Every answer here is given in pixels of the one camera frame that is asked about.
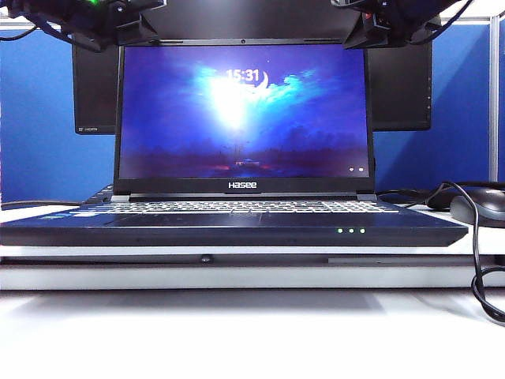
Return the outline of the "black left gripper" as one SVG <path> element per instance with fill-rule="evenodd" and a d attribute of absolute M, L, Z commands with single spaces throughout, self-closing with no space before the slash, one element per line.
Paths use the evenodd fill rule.
<path fill-rule="evenodd" d="M 13 0 L 11 18 L 24 17 L 44 33 L 91 52 L 104 52 L 98 39 L 116 39 L 118 46 L 158 39 L 143 12 L 162 8 L 164 1 Z"/>

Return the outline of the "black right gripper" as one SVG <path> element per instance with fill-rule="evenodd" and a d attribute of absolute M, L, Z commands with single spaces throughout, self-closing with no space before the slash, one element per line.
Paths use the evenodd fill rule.
<path fill-rule="evenodd" d="M 339 9 L 375 14 L 359 16 L 342 42 L 345 49 L 386 47 L 390 24 L 399 24 L 393 36 L 400 42 L 427 43 L 439 35 L 438 31 L 442 27 L 440 17 L 436 16 L 455 3 L 456 1 L 445 0 L 331 1 Z"/>

